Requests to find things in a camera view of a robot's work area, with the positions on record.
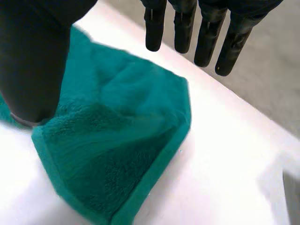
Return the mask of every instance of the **green towel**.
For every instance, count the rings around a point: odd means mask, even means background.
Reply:
[[[12,122],[0,98],[0,118]],[[72,28],[55,117],[32,140],[57,192],[93,224],[132,224],[187,135],[187,81]]]

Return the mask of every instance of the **terry cloth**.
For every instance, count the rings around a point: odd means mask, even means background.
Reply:
[[[0,117],[12,122],[2,98]],[[73,209],[97,225],[129,225],[190,123],[184,78],[72,28],[57,112],[32,140]]]

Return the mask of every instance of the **black robotic finger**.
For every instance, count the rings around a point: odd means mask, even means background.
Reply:
[[[256,18],[245,18],[231,12],[230,25],[215,67],[215,71],[218,75],[227,76],[230,74],[252,31],[252,28],[265,16],[266,14]]]
[[[161,46],[164,33],[166,3],[166,0],[163,0],[155,8],[145,8],[146,47],[152,52],[158,51]]]
[[[174,47],[179,53],[187,53],[192,39],[194,18],[197,4],[191,4],[191,8],[187,12],[176,11],[174,26],[175,39]]]
[[[194,63],[199,67],[206,67],[209,65],[215,49],[226,16],[227,7],[223,3],[212,7],[201,2],[199,2],[199,6],[202,14],[202,23]]]
[[[0,0],[0,93],[12,117],[35,127],[56,111],[72,23],[97,0]]]

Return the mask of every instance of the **gray floor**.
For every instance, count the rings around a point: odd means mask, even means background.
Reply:
[[[139,0],[106,0],[144,27],[144,7]],[[228,77],[217,76],[214,67],[229,25],[229,13],[221,30],[214,55],[205,72],[234,91],[269,118],[300,137],[300,1],[285,0],[252,31],[235,68]],[[165,14],[163,41],[173,47],[174,10]],[[194,59],[201,13],[197,10],[189,53]]]

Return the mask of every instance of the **white surface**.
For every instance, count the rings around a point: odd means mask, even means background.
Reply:
[[[192,128],[136,225],[287,225],[282,168],[300,171],[300,141],[165,45],[98,3],[78,25],[91,37],[184,76]],[[0,224],[85,225],[54,192],[29,133],[0,124]]]

